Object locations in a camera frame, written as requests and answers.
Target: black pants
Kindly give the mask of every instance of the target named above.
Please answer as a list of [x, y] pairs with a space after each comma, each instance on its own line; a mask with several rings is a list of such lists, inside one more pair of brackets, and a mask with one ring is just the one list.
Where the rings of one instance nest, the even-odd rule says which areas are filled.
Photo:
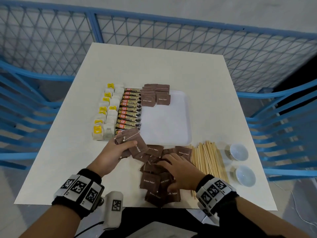
[[203, 225], [186, 209], [176, 208], [132, 208], [127, 207], [122, 212], [119, 228], [105, 231], [100, 238], [127, 237], [153, 221], [176, 226], [193, 232], [202, 232], [207, 228], [218, 229], [217, 226]]

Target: left hand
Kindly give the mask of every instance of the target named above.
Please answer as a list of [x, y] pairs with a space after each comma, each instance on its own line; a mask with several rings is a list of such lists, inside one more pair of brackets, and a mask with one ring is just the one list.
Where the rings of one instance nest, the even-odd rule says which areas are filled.
[[109, 140], [97, 158], [87, 166], [87, 169], [97, 173], [102, 178], [109, 174], [119, 163], [122, 152], [137, 145], [137, 141], [132, 140], [122, 144], [116, 144], [114, 138]]

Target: yellow tea bag tag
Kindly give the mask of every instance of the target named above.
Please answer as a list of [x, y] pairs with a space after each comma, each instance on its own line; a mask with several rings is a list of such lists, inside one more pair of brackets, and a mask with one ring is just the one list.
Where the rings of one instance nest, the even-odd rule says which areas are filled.
[[101, 134], [102, 130], [101, 130], [101, 126], [100, 125], [96, 125], [93, 127], [93, 132], [95, 134]]
[[96, 119], [96, 120], [95, 120], [95, 124], [96, 124], [96, 123], [103, 123], [103, 120], [101, 120], [101, 119]]
[[109, 93], [105, 93], [105, 97], [111, 98], [111, 93], [110, 92]]

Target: right hand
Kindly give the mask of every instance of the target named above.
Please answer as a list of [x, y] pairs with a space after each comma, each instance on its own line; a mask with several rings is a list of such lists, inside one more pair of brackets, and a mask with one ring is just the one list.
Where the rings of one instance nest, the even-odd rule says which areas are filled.
[[196, 190], [199, 182], [205, 177], [203, 172], [177, 154], [164, 155], [162, 159], [168, 160], [169, 163], [159, 161], [157, 164], [167, 169], [176, 179], [176, 182], [167, 188], [168, 192], [177, 189]]

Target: black cable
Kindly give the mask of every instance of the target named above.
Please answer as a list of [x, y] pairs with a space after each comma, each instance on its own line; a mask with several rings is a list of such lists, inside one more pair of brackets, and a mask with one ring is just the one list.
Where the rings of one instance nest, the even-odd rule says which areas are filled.
[[97, 224], [94, 224], [94, 225], [88, 227], [87, 229], [85, 229], [85, 230], [83, 230], [82, 232], [79, 232], [77, 235], [75, 235], [74, 238], [76, 238], [77, 236], [81, 235], [82, 233], [88, 231], [89, 229], [91, 229], [91, 228], [93, 228], [93, 227], [95, 227], [95, 226], [97, 226], [97, 225], [101, 225], [101, 224], [103, 224], [103, 223], [104, 223], [104, 221], [100, 221], [100, 222], [98, 222]]

